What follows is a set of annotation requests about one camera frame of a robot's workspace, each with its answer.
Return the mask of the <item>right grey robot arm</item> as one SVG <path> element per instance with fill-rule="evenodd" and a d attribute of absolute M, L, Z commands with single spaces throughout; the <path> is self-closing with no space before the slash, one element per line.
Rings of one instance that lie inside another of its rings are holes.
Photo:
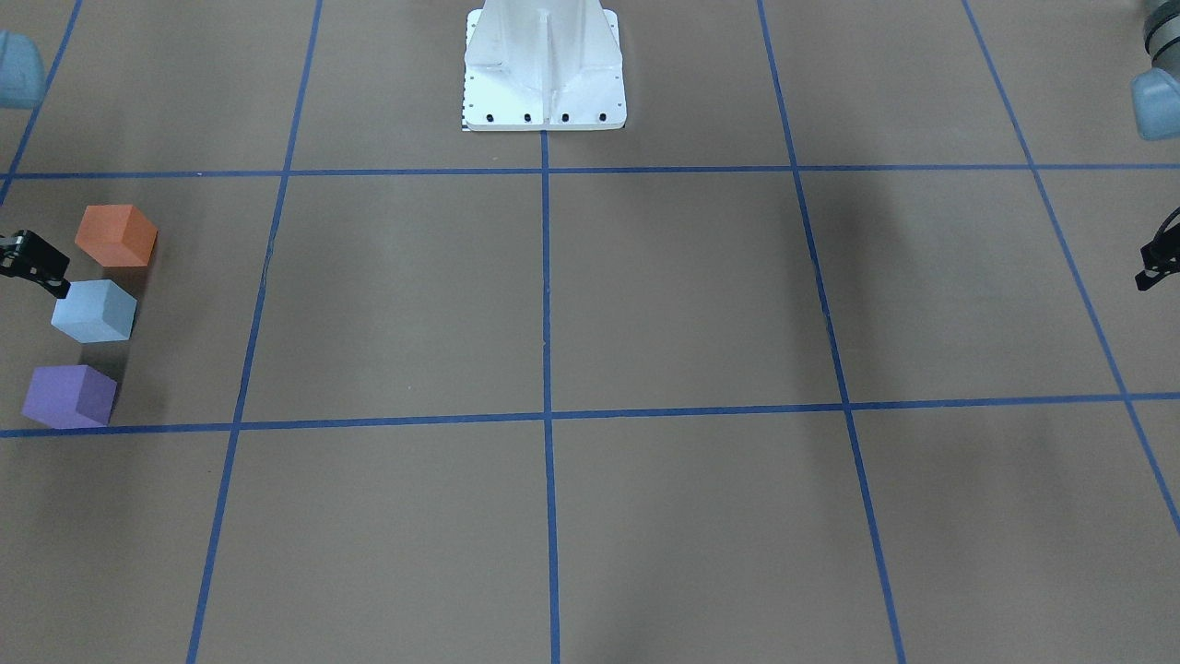
<path fill-rule="evenodd" d="M 35 110 L 47 91 L 41 50 L 30 35 L 4 29 L 1 33 L 1 105 L 11 110 Z M 65 272 L 68 257 L 40 235 L 18 230 L 1 239 L 4 277 L 26 280 L 41 285 L 51 297 L 64 300 L 70 291 Z"/>

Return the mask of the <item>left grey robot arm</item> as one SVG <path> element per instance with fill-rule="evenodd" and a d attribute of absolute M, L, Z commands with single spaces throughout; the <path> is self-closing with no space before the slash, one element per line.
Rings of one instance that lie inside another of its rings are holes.
<path fill-rule="evenodd" d="M 1179 137 L 1179 4 L 1146 1 L 1142 26 L 1145 52 L 1150 68 L 1130 84 L 1132 106 L 1139 138 L 1171 140 Z M 1139 291 L 1147 291 L 1179 272 L 1179 210 L 1163 219 L 1156 232 L 1139 248 L 1143 268 L 1135 276 Z"/>

